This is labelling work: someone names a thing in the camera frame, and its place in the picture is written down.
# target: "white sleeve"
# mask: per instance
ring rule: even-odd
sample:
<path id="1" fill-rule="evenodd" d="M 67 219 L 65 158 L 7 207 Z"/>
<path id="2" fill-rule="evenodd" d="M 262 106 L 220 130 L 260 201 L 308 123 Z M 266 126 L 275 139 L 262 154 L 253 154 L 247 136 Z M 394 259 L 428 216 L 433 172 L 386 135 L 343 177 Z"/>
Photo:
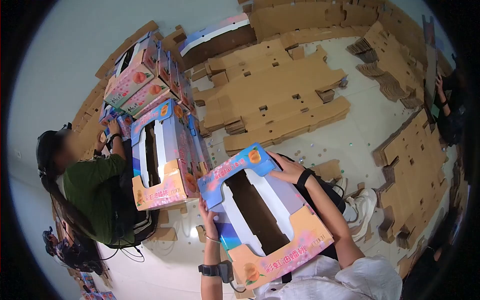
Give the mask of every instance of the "white sleeve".
<path id="1" fill-rule="evenodd" d="M 402 278 L 382 255 L 357 259 L 335 275 L 348 289 L 376 300 L 398 300 L 402 293 Z"/>

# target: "hole in cardboard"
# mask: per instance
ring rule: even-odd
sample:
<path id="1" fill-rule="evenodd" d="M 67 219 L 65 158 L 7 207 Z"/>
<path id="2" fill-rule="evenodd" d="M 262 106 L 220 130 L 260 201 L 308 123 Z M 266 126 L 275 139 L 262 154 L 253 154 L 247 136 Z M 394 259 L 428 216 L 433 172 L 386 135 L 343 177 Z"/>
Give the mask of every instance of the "hole in cardboard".
<path id="1" fill-rule="evenodd" d="M 156 154 L 155 122 L 145 126 L 145 156 L 148 172 L 148 186 L 160 184 L 158 176 L 158 157 Z"/>
<path id="2" fill-rule="evenodd" d="M 277 225 L 277 220 L 248 178 L 245 170 L 225 180 L 233 200 L 245 222 L 262 245 L 265 255 L 287 245 L 290 241 Z"/>

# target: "cardboard flap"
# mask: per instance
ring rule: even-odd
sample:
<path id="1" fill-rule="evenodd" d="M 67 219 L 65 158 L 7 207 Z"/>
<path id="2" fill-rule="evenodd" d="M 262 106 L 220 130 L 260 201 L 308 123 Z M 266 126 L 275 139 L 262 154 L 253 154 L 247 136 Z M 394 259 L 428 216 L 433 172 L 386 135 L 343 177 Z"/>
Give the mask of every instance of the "cardboard flap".
<path id="1" fill-rule="evenodd" d="M 137 121 L 132 124 L 132 146 L 136 145 L 140 141 L 140 133 L 145 125 L 154 120 L 162 121 L 168 119 L 173 113 L 173 99 L 165 101 L 159 107 L 149 111 L 141 116 Z"/>
<path id="2" fill-rule="evenodd" d="M 205 199 L 208 209 L 211 209 L 222 203 L 223 197 L 220 188 L 228 177 L 245 168 L 251 169 L 258 176 L 262 177 L 275 169 L 275 167 L 276 165 L 267 152 L 258 143 L 254 143 L 231 157 L 221 166 L 210 171 L 207 175 L 201 177 L 198 180 L 200 193 Z"/>

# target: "stack of flattened cardboard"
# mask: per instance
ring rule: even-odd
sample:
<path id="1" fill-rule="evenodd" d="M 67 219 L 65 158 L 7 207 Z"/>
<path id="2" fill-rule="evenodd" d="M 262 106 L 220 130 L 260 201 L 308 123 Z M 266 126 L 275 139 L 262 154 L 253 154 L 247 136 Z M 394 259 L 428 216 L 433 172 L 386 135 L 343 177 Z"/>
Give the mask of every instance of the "stack of flattened cardboard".
<path id="1" fill-rule="evenodd" d="M 412 70 L 417 69 L 417 65 L 412 66 L 405 60 L 405 47 L 384 31 L 380 22 L 373 24 L 363 38 L 347 47 L 347 51 L 365 62 L 358 65 L 357 70 L 376 79 L 387 99 L 394 102 L 400 99 L 406 108 L 423 105 L 422 82 L 415 75 L 422 73 Z"/>
<path id="2" fill-rule="evenodd" d="M 316 30 L 375 23 L 378 15 L 375 8 L 358 5 L 356 0 L 353 2 L 256 0 L 249 17 L 250 26 L 258 42 L 262 42 L 269 36 L 306 28 Z"/>
<path id="3" fill-rule="evenodd" d="M 245 133 L 224 138 L 229 155 L 254 142 L 279 144 L 345 118 L 350 103 L 344 97 L 325 104 L 318 94 L 338 87 L 346 74 L 328 68 L 320 46 L 312 55 L 293 60 L 286 49 L 296 45 L 287 35 L 208 60 L 212 72 L 224 73 L 228 82 L 196 91 L 193 98 L 197 105 L 206 105 L 208 131 L 243 121 Z"/>
<path id="4" fill-rule="evenodd" d="M 431 130 L 425 110 L 415 113 L 373 152 L 386 184 L 378 192 L 385 220 L 383 240 L 410 249 L 427 227 L 447 189 L 442 171 L 446 153 L 438 129 Z"/>

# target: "black wrist strap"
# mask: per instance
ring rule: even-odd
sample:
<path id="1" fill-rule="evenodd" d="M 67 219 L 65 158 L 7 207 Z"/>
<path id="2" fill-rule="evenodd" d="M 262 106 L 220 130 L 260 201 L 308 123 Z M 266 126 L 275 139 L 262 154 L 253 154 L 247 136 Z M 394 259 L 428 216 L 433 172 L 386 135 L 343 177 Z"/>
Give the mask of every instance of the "black wrist strap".
<path id="1" fill-rule="evenodd" d="M 198 272 L 202 273 L 203 276 L 220 276 L 218 271 L 218 265 L 205 265 L 201 264 L 198 266 Z"/>
<path id="2" fill-rule="evenodd" d="M 121 134 L 120 133 L 116 133 L 116 134 L 113 134 L 112 137 L 110 137 L 110 140 L 113 141 L 113 139 L 118 136 L 121 138 Z"/>
<path id="3" fill-rule="evenodd" d="M 305 183 L 307 182 L 308 177 L 310 175 L 315 175 L 315 172 L 310 169 L 305 169 L 302 174 L 300 175 L 298 181 L 297 181 L 297 188 L 304 190 L 305 189 Z"/>

